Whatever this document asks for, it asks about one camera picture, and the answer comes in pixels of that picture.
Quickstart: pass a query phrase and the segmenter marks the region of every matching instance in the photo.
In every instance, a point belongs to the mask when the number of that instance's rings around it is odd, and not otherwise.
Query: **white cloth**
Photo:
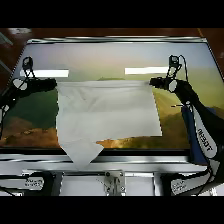
[[[103,149],[96,141],[162,135],[148,82],[58,82],[57,90],[58,141],[77,169]]]

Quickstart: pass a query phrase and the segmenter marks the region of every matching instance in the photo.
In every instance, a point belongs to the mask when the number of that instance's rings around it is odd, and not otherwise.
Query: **wooden floor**
[[[29,28],[29,33],[14,34],[10,28],[0,32],[13,45],[0,42],[0,61],[13,70],[27,40],[49,37],[75,36],[193,36],[206,37],[224,74],[224,28]],[[10,73],[0,65],[0,89]]]

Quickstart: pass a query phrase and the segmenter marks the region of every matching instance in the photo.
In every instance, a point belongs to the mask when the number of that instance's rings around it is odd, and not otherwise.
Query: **tabletop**
[[[186,58],[189,82],[201,102],[224,119],[224,83],[207,42],[203,41],[28,41],[13,78],[21,78],[22,60],[33,58],[35,70],[68,69],[68,77],[57,81],[150,80],[166,74],[125,75],[125,68],[168,67],[170,55]],[[184,79],[182,68],[178,79]],[[190,148],[175,96],[153,89],[162,136],[104,140],[105,148],[187,149]],[[56,115],[57,91],[35,93],[18,101],[4,120],[0,147],[58,148]]]

